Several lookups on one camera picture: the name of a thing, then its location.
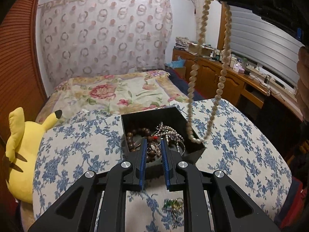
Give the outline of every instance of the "black box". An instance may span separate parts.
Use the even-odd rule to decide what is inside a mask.
[[[149,128],[151,132],[156,130],[156,127],[163,122],[164,125],[168,125],[175,129],[184,138],[185,153],[182,156],[183,160],[195,164],[205,150],[203,143],[197,144],[189,140],[186,132],[186,119],[178,111],[176,107],[168,107],[161,109],[148,110],[143,112],[129,113],[121,115],[121,121],[123,126],[124,135],[137,128]],[[125,146],[123,146],[124,154],[129,154],[129,148],[125,139]],[[159,177],[163,175],[161,167],[161,159],[146,164],[146,179]]]

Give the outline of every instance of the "metal bolt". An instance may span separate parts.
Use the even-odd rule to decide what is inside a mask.
[[[222,178],[224,176],[224,172],[218,170],[214,173],[215,176],[217,176],[218,178]]]
[[[85,176],[86,176],[87,178],[92,178],[94,175],[95,175],[95,173],[94,173],[93,171],[87,171],[87,172],[85,173]]]
[[[185,161],[181,161],[181,162],[178,163],[178,166],[180,166],[180,167],[182,167],[182,168],[185,168],[185,167],[188,166],[188,163],[185,162]]]
[[[131,163],[128,162],[128,161],[125,161],[125,162],[122,162],[122,163],[121,163],[121,166],[122,166],[123,168],[128,168],[128,167],[131,166]]]

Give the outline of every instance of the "stuffed animal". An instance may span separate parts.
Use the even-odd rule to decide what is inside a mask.
[[[16,199],[32,203],[34,166],[41,139],[61,115],[61,110],[55,111],[42,124],[38,124],[25,122],[21,107],[9,114],[11,136],[7,140],[3,162],[7,166],[7,187]]]

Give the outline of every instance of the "blue floral tablecloth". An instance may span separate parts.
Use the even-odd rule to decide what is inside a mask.
[[[172,101],[171,105],[187,116],[186,104]],[[212,105],[212,100],[194,102],[192,119],[200,137],[206,132]],[[42,139],[35,165],[35,218],[86,171],[100,173],[121,162],[122,139],[121,117],[99,110],[81,111],[65,125],[49,130]],[[233,105],[221,100],[205,145],[206,150],[196,163],[199,170],[224,171],[274,219],[285,202],[292,176],[268,139]],[[183,216],[173,219],[163,208],[164,200],[179,197],[182,192],[166,190],[163,177],[147,181],[143,192],[127,192],[126,232],[183,231]]]

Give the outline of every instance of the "window blind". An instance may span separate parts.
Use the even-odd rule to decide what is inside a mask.
[[[276,72],[291,84],[299,79],[296,64],[299,41],[263,21],[250,10],[231,6],[231,50]]]

